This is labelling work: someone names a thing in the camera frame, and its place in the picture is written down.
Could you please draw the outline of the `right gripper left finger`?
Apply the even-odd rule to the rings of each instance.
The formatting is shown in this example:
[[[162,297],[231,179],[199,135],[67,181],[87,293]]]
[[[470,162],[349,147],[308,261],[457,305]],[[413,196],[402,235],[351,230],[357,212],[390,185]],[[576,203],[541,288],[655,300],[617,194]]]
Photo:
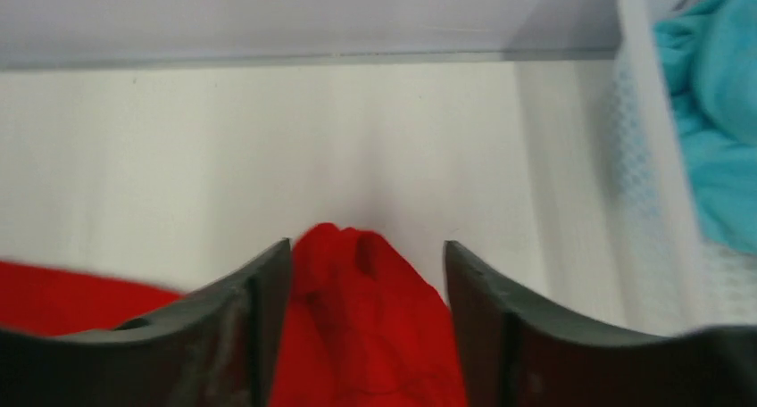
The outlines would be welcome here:
[[[264,406],[292,279],[282,239],[186,298],[113,329],[1,333],[4,406]]]

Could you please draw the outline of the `red t shirt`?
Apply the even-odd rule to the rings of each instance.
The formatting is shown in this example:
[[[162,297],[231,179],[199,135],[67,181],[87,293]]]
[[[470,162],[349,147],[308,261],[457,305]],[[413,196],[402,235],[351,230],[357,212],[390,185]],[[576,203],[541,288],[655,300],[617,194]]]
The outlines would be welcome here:
[[[385,238],[322,223],[290,244],[292,279],[264,406],[466,404],[450,310]],[[113,329],[191,293],[5,261],[1,333]]]

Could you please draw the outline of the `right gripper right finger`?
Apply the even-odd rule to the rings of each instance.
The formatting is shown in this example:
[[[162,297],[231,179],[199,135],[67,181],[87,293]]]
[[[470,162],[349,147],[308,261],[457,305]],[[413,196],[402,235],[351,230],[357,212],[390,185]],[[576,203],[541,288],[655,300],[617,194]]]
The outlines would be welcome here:
[[[655,336],[591,319],[445,243],[445,283],[472,406],[753,406],[756,329]]]

